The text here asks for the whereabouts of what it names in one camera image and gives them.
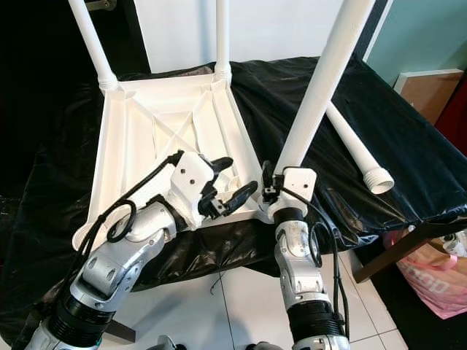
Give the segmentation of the black shiny table cloth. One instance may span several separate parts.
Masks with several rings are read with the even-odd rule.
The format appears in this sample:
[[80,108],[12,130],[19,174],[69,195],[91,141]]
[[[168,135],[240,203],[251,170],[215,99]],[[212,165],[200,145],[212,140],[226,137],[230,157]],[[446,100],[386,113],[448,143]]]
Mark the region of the black shiny table cloth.
[[[231,89],[261,160],[280,153],[316,64],[305,57],[231,64]],[[371,195],[333,127],[321,125],[306,165],[318,173],[314,205],[340,230],[341,247],[467,214],[467,157],[364,61],[348,63],[334,103],[395,180],[389,193]],[[89,213],[103,104],[91,68],[54,79],[49,102],[27,102],[42,136],[23,193],[2,196],[11,216],[2,223],[0,336],[7,343],[74,259],[71,239]],[[240,267],[277,276],[273,245],[271,226],[255,220],[178,236],[144,267],[136,291]]]

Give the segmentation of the brown wooden table leg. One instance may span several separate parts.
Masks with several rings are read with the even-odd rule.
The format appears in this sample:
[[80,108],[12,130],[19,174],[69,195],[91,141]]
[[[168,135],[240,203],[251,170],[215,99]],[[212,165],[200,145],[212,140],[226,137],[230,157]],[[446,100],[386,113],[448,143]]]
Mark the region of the brown wooden table leg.
[[104,332],[117,337],[117,339],[136,343],[136,330],[117,320],[111,320]]
[[467,229],[467,219],[457,219],[448,223],[426,222],[419,224],[413,233],[407,233],[397,243],[374,257],[373,260],[365,262],[359,269],[354,270],[353,278],[358,284],[367,282],[378,271],[407,257],[417,248],[429,243],[431,239],[447,236],[447,234],[464,229]]

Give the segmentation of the brown cardboard box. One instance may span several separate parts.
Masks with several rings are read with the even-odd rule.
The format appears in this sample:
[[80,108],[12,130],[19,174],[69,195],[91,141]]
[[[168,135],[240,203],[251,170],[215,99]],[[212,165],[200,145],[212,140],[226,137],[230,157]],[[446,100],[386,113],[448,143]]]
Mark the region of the brown cardboard box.
[[457,68],[399,74],[394,91],[434,125],[463,78]]

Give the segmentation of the grey left robot foot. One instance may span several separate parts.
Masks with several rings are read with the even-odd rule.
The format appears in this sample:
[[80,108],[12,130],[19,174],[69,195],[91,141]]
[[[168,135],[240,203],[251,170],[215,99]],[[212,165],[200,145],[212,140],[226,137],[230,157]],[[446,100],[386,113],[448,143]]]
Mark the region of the grey left robot foot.
[[149,350],[177,350],[177,345],[167,335],[160,335],[157,343],[151,346]]

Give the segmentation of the white plastic table top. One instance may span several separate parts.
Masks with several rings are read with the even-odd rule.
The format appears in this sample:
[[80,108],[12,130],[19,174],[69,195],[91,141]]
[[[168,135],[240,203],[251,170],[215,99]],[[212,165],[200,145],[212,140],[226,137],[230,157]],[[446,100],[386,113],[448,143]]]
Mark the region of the white plastic table top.
[[214,183],[222,201],[260,182],[260,163],[230,83],[230,77],[194,74],[123,81],[104,93],[89,214],[73,235],[74,248],[104,210],[177,151],[233,160]]

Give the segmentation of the pink plastic bag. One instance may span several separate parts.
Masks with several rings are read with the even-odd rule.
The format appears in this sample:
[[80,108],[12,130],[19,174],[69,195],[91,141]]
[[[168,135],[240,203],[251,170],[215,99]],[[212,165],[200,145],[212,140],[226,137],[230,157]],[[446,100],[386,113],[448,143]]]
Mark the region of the pink plastic bag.
[[467,229],[430,240],[397,266],[441,319],[467,313]]

